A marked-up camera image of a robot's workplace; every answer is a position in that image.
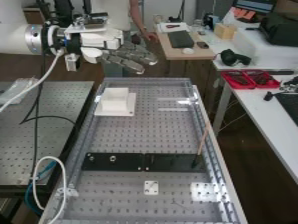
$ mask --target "black metal bracket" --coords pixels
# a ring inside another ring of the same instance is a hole
[[[87,153],[84,171],[205,172],[196,154]]]
[[[139,172],[143,160],[141,153],[87,153],[83,170]]]

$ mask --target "white block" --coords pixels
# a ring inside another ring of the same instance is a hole
[[[128,88],[107,88],[101,97],[104,111],[128,110]]]

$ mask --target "metal bracket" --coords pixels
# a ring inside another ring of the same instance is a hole
[[[58,192],[56,192],[56,195],[55,195],[55,196],[56,196],[56,197],[63,196],[63,187],[58,189]],[[68,196],[68,197],[79,197],[79,192],[77,192],[77,190],[73,189],[73,188],[68,188],[68,189],[67,189],[67,196]]]

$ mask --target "white cable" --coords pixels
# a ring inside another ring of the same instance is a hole
[[[56,65],[56,63],[58,63],[58,60],[59,60],[59,58],[63,56],[63,54],[64,54],[64,52],[63,52],[63,50],[59,50],[59,53],[58,53],[58,55],[56,55],[56,58],[55,58],[55,60],[54,60],[54,63],[52,63],[52,65],[51,65],[51,67],[50,67],[50,70],[48,70],[48,72],[46,73],[46,75],[44,75],[44,77],[39,80],[39,82],[36,82],[35,83],[35,85],[32,85],[28,89],[24,89],[12,99],[10,99],[8,101],[7,101],[7,103],[2,106],[2,108],[0,108],[0,113],[6,110],[6,108],[11,105],[11,103],[19,98],[19,97],[22,97],[26,93],[28,93],[32,89],[35,89],[35,87],[36,86],[39,86],[43,82],[44,82],[44,80],[48,78],[48,76],[51,75],[51,73],[52,73],[52,71],[54,71],[54,68],[55,68],[55,65]]]
[[[51,160],[55,160],[60,166],[61,166],[61,169],[63,169],[63,204],[61,204],[61,207],[60,207],[60,210],[55,216],[55,218],[51,220],[51,222],[48,224],[54,224],[55,221],[58,220],[59,216],[61,215],[63,213],[63,209],[65,207],[65,204],[67,204],[67,171],[65,171],[65,167],[64,167],[64,164],[61,162],[61,160],[54,156],[46,156],[40,159],[40,161],[38,162],[36,164],[36,167],[35,167],[35,173],[34,173],[34,196],[35,196],[35,201],[36,201],[36,204],[39,206],[39,208],[42,210],[44,210],[44,207],[40,205],[40,201],[39,201],[39,198],[38,198],[38,194],[36,194],[36,178],[38,178],[38,172],[39,172],[39,166],[40,166],[40,163],[47,160],[47,159],[51,159]]]
[[[217,0],[214,0],[214,2],[213,2],[213,15],[214,15],[214,12],[216,12],[216,7],[217,7]]]
[[[236,118],[232,122],[229,122],[224,128],[220,129],[220,131],[222,131],[229,125],[232,125],[236,121],[238,121],[244,116],[246,115],[246,113],[244,113],[238,118]]]

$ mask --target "cable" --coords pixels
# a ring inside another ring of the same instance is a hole
[[[43,174],[50,171],[56,165],[56,161],[55,162],[51,162],[50,165],[44,168],[44,170],[39,173],[39,180],[44,179],[48,175],[46,175],[43,178]],[[39,209],[31,204],[31,201],[30,201],[30,194],[32,193],[32,186],[34,186],[34,183],[30,184],[28,188],[27,188],[27,191],[26,191],[26,204],[27,206],[34,210],[34,212],[38,214],[38,215],[42,215],[42,211],[39,211]]]
[[[238,103],[240,103],[238,100],[233,101],[233,102],[229,104],[229,106],[228,106],[228,108],[226,108],[226,111],[228,111],[234,105],[237,105]]]
[[[63,204],[61,204],[60,210],[59,210],[56,216],[54,217],[52,221],[48,223],[48,224],[54,224],[55,221],[58,220],[59,216],[61,215],[63,209],[64,209],[65,204],[67,204],[67,171],[65,171],[65,167],[64,167],[64,164],[63,164],[61,160],[59,158],[54,157],[54,156],[43,157],[36,164],[35,173],[34,173],[34,177],[32,177],[34,197],[35,197],[36,204],[38,204],[38,206],[42,210],[44,210],[44,207],[40,205],[40,201],[39,201],[38,194],[36,194],[36,177],[38,177],[38,170],[39,170],[40,163],[47,159],[55,160],[60,164],[61,169],[63,169],[63,195],[64,195],[64,197],[63,197]]]
[[[38,119],[42,119],[42,118],[59,118],[59,119],[67,120],[67,121],[69,121],[75,125],[75,128],[76,128],[76,123],[71,119],[68,119],[67,117],[60,117],[60,116],[39,116],[39,117],[34,117],[31,119],[27,119],[22,124],[24,124],[28,121],[38,120]]]
[[[32,89],[35,89],[43,82],[44,80],[48,78],[48,76],[51,75],[54,68],[56,66],[58,60],[59,58],[63,56],[64,52],[63,50],[59,50],[58,55],[55,57],[54,63],[48,69],[48,72],[46,73],[44,77],[39,80],[38,83],[35,83],[28,89],[23,90],[12,99],[10,99],[7,101],[7,103],[2,106],[0,108],[0,113],[6,110],[6,108],[11,105],[11,103],[20,97],[23,96],[26,93],[28,93]]]
[[[244,113],[238,118],[236,118],[232,122],[229,122],[224,128],[220,129],[220,131],[222,131],[229,125],[232,125],[236,121],[238,121],[244,116],[246,115],[246,113]]]
[[[30,207],[30,209],[39,215],[42,216],[42,212],[35,208],[30,202],[30,193],[32,191],[32,183],[30,184],[27,191],[26,191],[26,205]]]
[[[212,9],[213,15],[214,15],[214,12],[216,12],[216,7],[217,7],[217,0],[214,0],[214,2],[213,2],[213,9]]]
[[[42,78],[43,78],[43,75],[46,74],[46,54],[47,54],[48,49],[50,49],[50,48],[46,48],[46,50],[43,50],[42,75],[40,75],[39,79],[42,79]],[[34,103],[34,105],[32,105],[32,107],[31,107],[31,109],[30,109],[30,111],[28,111],[28,113],[27,113],[27,115],[26,115],[26,117],[24,117],[24,119],[23,119],[23,121],[22,121],[20,124],[23,124],[23,123],[26,122],[26,120],[28,119],[28,117],[31,116],[31,113],[32,113],[32,111],[34,111],[34,109],[35,109],[38,100],[39,100],[39,98],[40,98],[40,94],[42,94],[43,86],[44,86],[44,83],[40,84],[39,93],[38,93],[38,96],[36,96],[36,99],[35,99],[35,103]]]
[[[179,14],[179,18],[183,19],[183,21],[184,21],[184,11],[185,11],[185,0],[183,0],[183,5],[180,8],[180,14]]]

